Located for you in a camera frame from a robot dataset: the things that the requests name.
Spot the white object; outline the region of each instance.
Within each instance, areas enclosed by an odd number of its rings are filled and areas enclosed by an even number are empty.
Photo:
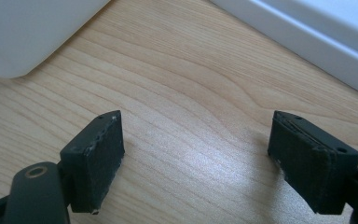
[[[109,0],[0,0],[0,77],[26,75]]]
[[[358,1],[211,1],[358,90]]]

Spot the black clamp jaw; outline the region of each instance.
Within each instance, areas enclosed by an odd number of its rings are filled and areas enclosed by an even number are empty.
[[[358,223],[357,150],[299,116],[275,111],[268,154],[313,212],[340,215],[348,203],[351,223]]]
[[[19,171],[0,199],[0,223],[70,223],[76,213],[98,214],[124,156],[120,111],[94,119],[60,153],[61,161]]]

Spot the wooden surface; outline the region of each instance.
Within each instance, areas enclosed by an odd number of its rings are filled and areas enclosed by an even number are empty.
[[[314,215],[267,146],[283,110],[358,149],[358,92],[207,1],[112,1],[29,75],[0,78],[0,197],[118,109],[122,166],[100,214],[73,223],[348,223],[349,207]]]

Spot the round hole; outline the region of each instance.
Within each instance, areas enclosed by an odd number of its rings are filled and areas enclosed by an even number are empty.
[[[343,147],[339,147],[339,148],[337,148],[337,150],[338,150],[339,152],[342,152],[342,153],[347,153],[347,152],[348,152],[348,150],[345,149],[345,148],[343,148]]]
[[[25,177],[27,178],[37,178],[43,174],[46,173],[46,171],[48,170],[48,168],[46,166],[36,166],[32,169],[29,169],[27,171],[27,173],[25,173]]]

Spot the light wooden table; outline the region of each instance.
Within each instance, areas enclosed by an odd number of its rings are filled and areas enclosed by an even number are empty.
[[[0,198],[118,109],[122,166],[100,214],[73,223],[349,220],[313,214],[267,146],[283,110],[358,149],[358,92],[202,0],[112,1],[29,75],[0,79]]]

